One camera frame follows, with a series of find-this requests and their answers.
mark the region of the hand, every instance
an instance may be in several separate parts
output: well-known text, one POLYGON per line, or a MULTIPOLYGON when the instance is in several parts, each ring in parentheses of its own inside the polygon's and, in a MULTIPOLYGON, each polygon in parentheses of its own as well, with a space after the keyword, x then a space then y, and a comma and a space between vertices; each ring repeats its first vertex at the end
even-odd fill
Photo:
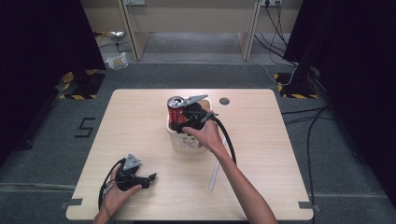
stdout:
MULTIPOLYGON (((111 180, 114 180, 116 178, 116 173, 119 170, 119 165, 112 171, 111 173, 111 180)), ((128 200, 131 195, 134 193, 138 192, 140 189, 142 189, 141 185, 136 185, 133 186, 131 189, 128 189, 126 191, 122 191, 119 189, 115 181, 111 181, 110 183, 107 184, 109 187, 110 185, 113 185, 111 189, 108 191, 107 194, 105 194, 105 197, 102 201, 102 205, 100 206, 100 210, 98 215, 95 217, 95 220, 93 223, 106 223, 110 220, 111 217, 114 216, 115 213, 117 213, 120 208, 125 204, 125 202, 128 200)))
POLYGON ((183 132, 193 135, 200 143, 200 146, 208 148, 215 156, 226 152, 219 135, 218 124, 213 119, 208 119, 201 130, 195 130, 191 127, 184 127, 183 132))

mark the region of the gray carpet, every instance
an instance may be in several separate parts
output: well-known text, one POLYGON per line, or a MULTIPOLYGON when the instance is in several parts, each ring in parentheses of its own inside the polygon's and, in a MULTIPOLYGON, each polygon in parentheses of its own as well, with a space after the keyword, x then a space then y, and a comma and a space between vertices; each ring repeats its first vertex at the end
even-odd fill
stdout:
MULTIPOLYGON (((287 66, 267 68, 270 75, 292 71, 287 66)), ((276 92, 276 84, 258 65, 130 64, 126 69, 106 71, 95 100, 56 100, 32 139, 34 147, 14 151, 0 169, 0 223, 86 223, 67 220, 63 203, 72 196, 111 93, 116 89, 173 88, 276 92), (75 138, 88 132, 78 129, 84 118, 94 118, 85 121, 86 126, 93 127, 92 133, 87 138, 75 138)), ((282 112, 327 104, 322 99, 282 98, 278 92, 276 97, 282 112)), ((287 114, 283 118, 290 121, 315 113, 287 114)), ((316 212, 316 223, 395 223, 396 210, 370 168, 353 156, 331 111, 320 117, 310 141, 314 195, 321 208, 316 212)), ((311 122, 312 119, 287 125, 309 194, 306 138, 311 122)))

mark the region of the person's right hand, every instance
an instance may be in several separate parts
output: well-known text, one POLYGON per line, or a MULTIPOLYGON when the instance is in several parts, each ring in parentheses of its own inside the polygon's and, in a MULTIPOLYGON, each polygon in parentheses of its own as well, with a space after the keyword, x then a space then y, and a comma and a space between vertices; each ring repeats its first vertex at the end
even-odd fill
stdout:
POLYGON ((219 135, 218 124, 213 119, 208 119, 201 130, 195 130, 191 127, 184 127, 183 132, 193 135, 201 146, 208 148, 215 156, 226 152, 219 135))

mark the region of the table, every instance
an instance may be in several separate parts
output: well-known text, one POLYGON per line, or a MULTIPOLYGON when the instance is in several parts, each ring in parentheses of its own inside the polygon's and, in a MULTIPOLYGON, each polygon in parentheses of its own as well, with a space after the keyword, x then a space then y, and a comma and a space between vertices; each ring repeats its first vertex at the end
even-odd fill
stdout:
POLYGON ((209 182, 216 158, 209 151, 186 155, 172 148, 166 131, 168 98, 207 93, 213 110, 233 142, 238 167, 272 207, 278 220, 308 220, 312 209, 304 182, 270 90, 116 90, 106 109, 66 216, 92 220, 98 192, 109 169, 128 153, 142 165, 139 176, 157 173, 115 215, 117 220, 246 220, 233 190, 219 169, 214 189, 209 182), (228 105, 219 99, 227 97, 228 105))

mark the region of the power strip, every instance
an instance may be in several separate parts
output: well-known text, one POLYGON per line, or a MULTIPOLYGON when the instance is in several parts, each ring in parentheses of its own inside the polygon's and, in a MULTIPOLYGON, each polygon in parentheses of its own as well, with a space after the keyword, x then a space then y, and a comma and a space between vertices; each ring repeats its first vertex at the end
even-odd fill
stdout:
MULTIPOLYGON (((268 0, 270 5, 268 7, 282 6, 282 0, 268 0)), ((265 7, 265 0, 262 0, 262 7, 265 7)))

